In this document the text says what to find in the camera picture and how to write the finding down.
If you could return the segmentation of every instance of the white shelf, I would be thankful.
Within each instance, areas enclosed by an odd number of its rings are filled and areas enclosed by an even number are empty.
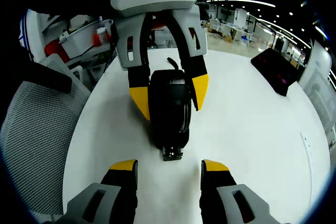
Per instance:
[[[91,47],[89,48],[86,52],[84,52],[82,55],[77,56],[75,58],[70,59],[67,62],[67,65],[72,65],[78,61],[84,60],[84,59],[89,59],[94,55],[101,54],[102,52],[106,52],[110,50],[110,44],[104,44],[99,47]]]

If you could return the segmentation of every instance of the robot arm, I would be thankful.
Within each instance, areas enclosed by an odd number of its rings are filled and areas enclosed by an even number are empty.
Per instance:
[[[182,157],[181,148],[185,146],[189,137],[191,108],[188,100],[193,100],[196,110],[200,110],[208,86],[208,74],[203,59],[207,52],[206,37],[201,27],[200,10],[195,5],[196,1],[111,0],[111,6],[117,11],[111,29],[114,31],[112,45],[116,48],[121,67],[128,71],[133,101],[144,117],[152,122],[154,132],[164,133],[154,134],[154,142],[161,149],[165,161]],[[160,74],[153,73],[150,80],[147,41],[153,16],[159,16],[173,35],[184,74],[181,75],[181,70],[160,70]],[[129,57],[129,41],[133,44],[133,57]],[[176,78],[179,78],[180,82],[173,84],[170,80]],[[183,96],[176,96],[178,87],[186,90]],[[165,93],[166,97],[178,99],[179,102],[174,105],[166,99],[162,105],[155,102],[155,99],[149,99],[159,98],[159,92],[161,97],[162,93]]]

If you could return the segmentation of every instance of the ceiling light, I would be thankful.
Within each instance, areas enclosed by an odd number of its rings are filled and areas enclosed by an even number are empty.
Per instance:
[[[264,32],[268,33],[268,34],[273,34],[271,31],[264,29]]]
[[[304,42],[302,39],[300,39],[298,36],[292,34],[290,31],[287,31],[287,30],[284,29],[283,27],[278,26],[278,25],[276,25],[276,24],[273,24],[273,23],[271,23],[271,22],[269,22],[269,21],[266,21],[266,20],[264,20],[264,19],[260,19],[260,18],[258,19],[258,21],[260,21],[260,22],[265,22],[265,23],[269,23],[269,24],[274,25],[275,27],[278,27],[279,29],[282,29],[283,31],[285,31],[285,32],[287,32],[288,34],[290,34],[290,35],[294,36],[295,38],[297,38],[299,41],[301,41],[303,44],[305,44],[309,49],[311,49],[311,46],[309,46],[307,43],[305,43],[305,42]]]
[[[335,76],[335,74],[334,74],[334,72],[330,69],[330,73],[332,74],[332,76],[334,76],[334,78],[336,79],[336,76]]]
[[[319,27],[315,27],[317,31],[319,31],[320,34],[322,34],[326,39],[328,39],[327,35],[319,28]]]
[[[268,5],[270,7],[275,7],[274,4],[269,4],[269,3],[266,3],[266,2],[261,2],[261,1],[256,1],[256,0],[228,0],[228,1],[250,2],[250,3],[255,3],[255,4],[260,4],[260,5]]]

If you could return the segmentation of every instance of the red object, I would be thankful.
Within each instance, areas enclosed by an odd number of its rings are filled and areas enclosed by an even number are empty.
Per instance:
[[[44,48],[44,52],[46,53],[47,57],[52,54],[58,54],[64,63],[67,63],[69,61],[69,56],[57,40],[53,40],[48,45],[46,45],[46,47]]]
[[[94,36],[93,36],[93,45],[95,47],[101,46],[101,42],[99,40],[98,34],[94,34]]]

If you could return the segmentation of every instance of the white wall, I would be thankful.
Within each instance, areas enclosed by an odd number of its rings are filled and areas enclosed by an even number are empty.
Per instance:
[[[309,84],[309,80],[316,69],[328,80],[331,64],[330,54],[315,40],[308,64],[299,81],[300,86],[304,89]]]
[[[282,46],[281,52],[286,53],[287,52],[287,48],[288,48],[288,44],[289,44],[289,40],[286,39],[286,38],[282,38],[282,40],[283,40],[284,45]]]
[[[265,41],[266,43],[269,43],[272,38],[272,35],[265,32],[264,28],[260,24],[256,25],[255,34],[259,39]]]
[[[225,22],[227,20],[227,15],[223,14],[222,11],[227,12],[227,9],[219,7],[217,18],[221,19],[222,22]]]
[[[246,17],[247,17],[247,11],[237,8],[235,10],[235,17],[233,20],[234,26],[245,29]]]
[[[217,16],[217,6],[209,4],[209,10],[207,10],[207,13],[210,18],[216,18]]]
[[[234,18],[235,18],[235,12],[231,12],[231,14],[227,17],[226,21],[230,24],[233,24]]]
[[[254,25],[255,25],[256,19],[250,16],[250,22],[251,22],[251,23],[250,23],[249,26],[247,27],[247,31],[248,31],[249,33],[253,33]]]

